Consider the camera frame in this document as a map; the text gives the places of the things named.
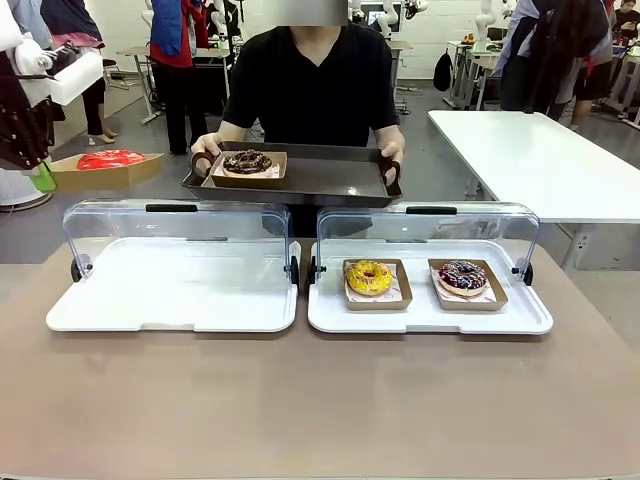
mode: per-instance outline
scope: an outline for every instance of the person in red jacket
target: person in red jacket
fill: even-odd
[[[207,133],[200,89],[193,65],[194,43],[208,48],[206,9],[200,0],[153,0],[151,58],[158,64],[156,83],[165,101],[165,116],[171,153],[187,151],[184,111],[187,109],[193,145]]]

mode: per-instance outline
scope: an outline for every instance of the table leg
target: table leg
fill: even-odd
[[[465,200],[475,200],[478,194],[478,187],[480,186],[480,182],[474,176],[472,176],[467,182],[467,191],[464,192]]]
[[[572,270],[577,270],[580,266],[580,262],[582,261],[582,257],[587,251],[587,246],[589,245],[589,239],[591,235],[595,231],[596,226],[585,224],[580,225],[578,231],[573,237],[571,241],[571,246],[567,251],[567,255],[564,257],[562,261],[561,267],[565,272],[570,272]]]
[[[473,100],[473,91],[476,86],[476,76],[478,75],[478,64],[469,59],[469,75],[465,84],[464,105],[462,110],[469,110],[471,101]]]
[[[482,69],[482,75],[480,76],[480,93],[478,94],[478,105],[476,111],[482,110],[482,99],[484,98],[484,90],[487,87],[487,69]]]
[[[229,88],[229,70],[227,69],[227,59],[222,58],[222,67],[224,68],[224,86],[227,89],[227,100],[231,96],[231,89]]]
[[[142,93],[144,96],[144,103],[147,106],[147,112],[149,115],[142,119],[142,125],[146,125],[151,120],[158,118],[161,115],[161,112],[154,112],[153,107],[151,106],[151,102],[149,101],[149,88],[147,87],[147,82],[142,74],[142,68],[140,67],[140,59],[138,55],[133,56],[133,60],[136,62],[136,70],[138,70],[138,76],[140,77],[140,85],[142,86]]]

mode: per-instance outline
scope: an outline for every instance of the black t-shirt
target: black t-shirt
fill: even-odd
[[[370,128],[399,123],[391,50],[379,33],[350,24],[318,67],[277,27],[242,48],[223,118],[243,128],[259,118],[268,143],[365,147]]]
[[[634,23],[636,28],[633,30],[622,30],[622,25],[627,22]],[[616,10],[616,25],[613,29],[614,31],[619,31],[624,37],[636,38],[638,36],[638,23],[640,23],[640,12],[631,10],[630,12],[622,13],[620,10]]]

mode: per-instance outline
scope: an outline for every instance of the table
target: table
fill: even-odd
[[[305,244],[303,271],[309,262]],[[640,365],[540,248],[544,338],[60,334],[66,246],[0,305],[0,471],[56,478],[640,472]]]
[[[143,62],[140,62],[140,58],[139,58],[139,57],[148,57],[149,55],[151,55],[150,50],[151,50],[150,47],[131,47],[131,48],[127,48],[125,50],[116,52],[118,55],[124,55],[125,57],[133,57],[134,61],[136,62],[136,70],[138,71],[138,76],[140,77],[142,92],[144,93],[144,101],[147,106],[147,112],[148,112],[148,116],[142,119],[142,125],[146,125],[147,123],[151,122],[152,120],[155,120],[161,115],[161,112],[154,111],[153,107],[151,106],[151,102],[149,100],[150,88],[147,85],[146,79],[142,73],[141,64]],[[230,88],[229,88],[229,71],[227,68],[227,57],[229,57],[229,50],[219,49],[219,48],[198,48],[197,54],[196,54],[196,58],[210,58],[212,60],[215,58],[222,59],[222,66],[224,68],[224,82],[225,82],[225,87],[227,91],[227,98],[229,98]]]
[[[391,81],[393,84],[393,98],[396,102],[396,109],[403,115],[410,115],[411,112],[408,109],[407,101],[403,100],[398,102],[396,99],[396,92],[398,89],[398,70],[400,69],[400,56],[405,50],[412,50],[413,47],[410,43],[402,40],[387,40],[387,45],[391,49]]]
[[[577,268],[596,225],[640,223],[640,171],[541,114],[431,111],[429,117],[500,202],[543,223],[579,224],[562,266]]]
[[[495,68],[500,52],[473,52],[472,45],[463,45],[458,41],[449,41],[447,44],[455,48],[455,58],[453,85],[449,89],[449,96],[444,97],[443,100],[456,110],[469,110],[477,84],[480,96],[476,109],[479,110],[487,81],[486,69]]]

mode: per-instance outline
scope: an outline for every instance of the man's hand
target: man's hand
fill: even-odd
[[[224,142],[242,142],[247,133],[246,128],[238,127],[233,123],[222,121],[220,129],[216,133],[203,135],[191,147],[191,152],[196,153],[210,152],[213,156],[220,155],[220,145]]]
[[[378,148],[382,150],[382,156],[389,159],[389,162],[398,162],[402,167],[404,160],[405,140],[397,125],[390,125],[373,132],[378,141]],[[396,169],[393,168],[386,173],[387,186],[396,181]]]
[[[191,147],[191,152],[196,153],[210,152],[213,156],[220,155],[220,144],[222,144],[222,138],[218,132],[209,133],[203,135],[198,139],[196,143]]]
[[[404,161],[404,150],[398,142],[391,141],[382,149],[382,156],[388,158],[390,162],[398,162],[402,167]],[[385,176],[387,178],[387,186],[393,184],[396,181],[396,169],[392,168]]]

